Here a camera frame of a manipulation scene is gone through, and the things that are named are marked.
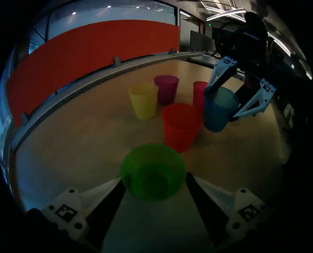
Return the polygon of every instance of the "glass wall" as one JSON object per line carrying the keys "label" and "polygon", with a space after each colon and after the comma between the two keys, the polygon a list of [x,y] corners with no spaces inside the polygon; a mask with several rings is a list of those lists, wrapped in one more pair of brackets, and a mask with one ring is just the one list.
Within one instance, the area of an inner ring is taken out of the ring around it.
{"label": "glass wall", "polygon": [[14,67],[46,41],[71,29],[84,25],[110,21],[138,19],[176,25],[175,9],[169,5],[149,0],[81,0],[61,7],[51,4],[38,18],[28,33],[15,45],[0,81],[0,157],[3,159],[4,143],[12,115],[6,96],[6,82]]}
{"label": "glass wall", "polygon": [[14,51],[15,50],[13,50],[11,56],[6,62],[0,81],[0,158],[2,160],[4,158],[4,144],[7,130],[12,120],[11,111],[8,105],[8,99],[6,96],[6,82],[13,71]]}
{"label": "glass wall", "polygon": [[103,21],[138,19],[175,25],[174,11],[169,5],[148,0],[75,1],[50,12],[36,22],[29,35],[29,53],[42,45],[45,40],[77,27]]}

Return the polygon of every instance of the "ceiling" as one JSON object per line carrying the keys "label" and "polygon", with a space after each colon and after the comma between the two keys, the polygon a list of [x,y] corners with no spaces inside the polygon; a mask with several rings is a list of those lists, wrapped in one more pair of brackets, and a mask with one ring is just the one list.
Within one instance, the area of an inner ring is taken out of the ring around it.
{"label": "ceiling", "polygon": [[[265,0],[205,0],[205,1],[188,1],[188,0],[174,0],[166,1],[173,2],[173,4],[180,6],[187,5],[191,14],[197,15],[198,18],[206,20],[208,17],[217,14],[214,11],[209,11],[205,9],[204,6],[218,8],[224,11],[232,10],[233,8],[244,8],[246,11],[255,12],[263,17],[266,22],[267,27],[271,33],[273,33],[277,38],[279,38],[294,54],[298,56],[302,61],[305,61],[305,56],[298,46],[298,43],[293,36],[290,29],[282,21],[282,19],[276,14],[276,12],[265,2]],[[226,22],[226,20],[231,19],[228,17],[220,18],[220,22]]]}
{"label": "ceiling", "polygon": [[[265,1],[266,0],[163,0],[163,2],[171,4],[173,6],[177,6],[178,8],[190,13],[191,15],[201,19],[204,22],[208,17],[217,14],[216,12],[206,10],[204,5],[218,8],[224,11],[232,10],[232,8],[245,8],[246,11],[255,12],[263,17],[268,29],[272,34],[274,34],[279,40],[281,40],[289,48],[289,50],[292,51],[293,54],[296,54],[298,56],[299,59],[306,62],[305,56],[298,46],[298,43],[290,29]],[[41,11],[41,13],[45,13],[49,9],[53,9],[56,6],[68,2],[71,2],[71,0],[51,0],[49,1],[48,5]],[[83,3],[83,5],[85,5],[87,2],[90,2],[92,6],[94,6],[95,4],[94,0],[83,0],[81,2]],[[149,0],[98,0],[96,2],[99,6],[107,6],[108,3],[111,3],[111,5],[135,4],[139,6],[145,6],[146,8],[149,7],[151,9],[165,7],[165,5],[163,5],[162,3]],[[227,22],[230,19],[231,18],[229,17],[222,17],[219,19],[215,19],[215,21]]]}

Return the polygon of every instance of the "blue cup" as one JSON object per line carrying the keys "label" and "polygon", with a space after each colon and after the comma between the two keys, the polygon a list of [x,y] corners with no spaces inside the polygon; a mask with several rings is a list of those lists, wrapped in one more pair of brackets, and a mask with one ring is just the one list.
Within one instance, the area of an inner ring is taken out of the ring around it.
{"label": "blue cup", "polygon": [[238,108],[238,97],[231,90],[220,87],[210,94],[205,90],[204,125],[212,132],[220,132]]}

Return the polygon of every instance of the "ceiling light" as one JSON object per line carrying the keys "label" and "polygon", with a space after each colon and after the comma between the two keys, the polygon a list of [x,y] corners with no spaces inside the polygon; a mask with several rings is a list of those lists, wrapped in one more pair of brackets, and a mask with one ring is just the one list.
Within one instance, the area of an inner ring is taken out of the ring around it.
{"label": "ceiling light", "polygon": [[312,75],[307,71],[307,72],[305,72],[305,74],[308,76],[308,78],[310,79],[310,80],[312,80]]}
{"label": "ceiling light", "polygon": [[284,51],[287,55],[291,56],[290,50],[287,48],[286,45],[283,44],[282,41],[280,41],[276,36],[274,36],[274,35],[273,35],[272,33],[270,33],[270,32],[268,32],[268,35],[269,35],[271,38],[274,39],[274,42],[275,42],[280,48],[282,48],[283,51]]}
{"label": "ceiling light", "polygon": [[[210,7],[210,6],[206,6],[206,10],[208,11],[214,11],[214,12],[218,12],[218,13],[224,13],[226,11],[224,10],[221,10],[221,9],[218,9],[218,8],[214,8],[214,7]],[[227,16],[231,17],[231,18],[234,18],[234,19],[237,19],[237,20],[240,20],[242,22],[246,22],[246,20],[243,18],[243,17],[240,17],[238,15],[235,15],[235,14],[228,14]]]}
{"label": "ceiling light", "polygon": [[202,1],[200,1],[200,3],[203,5],[203,7],[205,8],[207,7]]}
{"label": "ceiling light", "polygon": [[224,16],[228,16],[230,14],[238,14],[238,13],[245,13],[245,12],[247,12],[247,11],[244,8],[234,9],[234,10],[230,10],[230,11],[224,11],[222,13],[215,14],[214,16],[211,16],[211,17],[207,18],[206,21],[210,21],[210,20],[213,20],[213,19],[218,19],[218,18],[221,18],[221,17],[224,17]]}
{"label": "ceiling light", "polygon": [[181,14],[185,15],[186,17],[190,17],[190,15],[188,15],[187,13],[180,11]]}
{"label": "ceiling light", "polygon": [[242,22],[246,22],[246,20],[243,18],[243,17],[240,17],[240,16],[238,16],[238,15],[236,15],[236,14],[230,14],[229,15],[231,18],[233,18],[233,19],[237,19],[237,20],[240,20],[240,21],[242,21]]}
{"label": "ceiling light", "polygon": [[218,8],[214,8],[214,7],[210,7],[210,6],[206,6],[205,8],[206,8],[206,10],[209,10],[209,11],[215,11],[215,12],[219,12],[219,13],[225,12],[224,10],[221,10],[221,9],[218,9]]}

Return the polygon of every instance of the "green cup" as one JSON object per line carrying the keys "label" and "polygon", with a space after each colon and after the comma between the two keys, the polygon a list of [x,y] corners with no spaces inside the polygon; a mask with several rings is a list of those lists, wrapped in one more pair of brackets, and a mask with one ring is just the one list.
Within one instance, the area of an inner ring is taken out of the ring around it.
{"label": "green cup", "polygon": [[151,143],[133,149],[125,157],[120,176],[132,195],[161,201],[181,188],[186,179],[186,166],[175,150]]}

